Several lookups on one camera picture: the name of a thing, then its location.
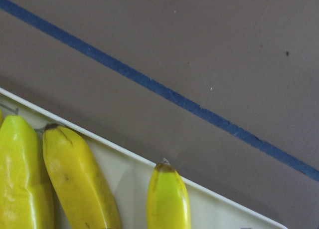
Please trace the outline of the yellow banana basket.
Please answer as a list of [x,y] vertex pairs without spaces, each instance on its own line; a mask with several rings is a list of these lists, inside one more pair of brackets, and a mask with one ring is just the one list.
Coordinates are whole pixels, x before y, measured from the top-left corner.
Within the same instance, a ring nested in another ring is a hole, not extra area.
[[73,229],[120,229],[116,201],[86,141],[52,123],[43,137],[45,166]]
[[170,162],[157,163],[149,181],[147,228],[190,229],[190,204],[186,186]]

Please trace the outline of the yellow banana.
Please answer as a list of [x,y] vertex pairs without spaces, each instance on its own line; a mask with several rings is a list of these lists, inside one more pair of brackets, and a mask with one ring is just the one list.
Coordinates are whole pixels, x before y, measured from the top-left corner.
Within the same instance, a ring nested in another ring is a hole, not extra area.
[[41,141],[21,116],[8,115],[0,127],[0,227],[53,229],[54,221]]

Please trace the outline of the white bear print tray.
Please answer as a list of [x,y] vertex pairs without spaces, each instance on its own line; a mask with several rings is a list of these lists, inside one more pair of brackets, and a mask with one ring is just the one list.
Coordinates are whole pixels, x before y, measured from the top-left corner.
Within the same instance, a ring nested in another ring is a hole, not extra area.
[[[0,90],[4,115],[22,116],[37,132],[55,122],[75,130],[95,155],[115,196],[123,228],[145,229],[146,199],[155,164],[16,95]],[[183,179],[189,195],[193,229],[283,229],[284,225]]]

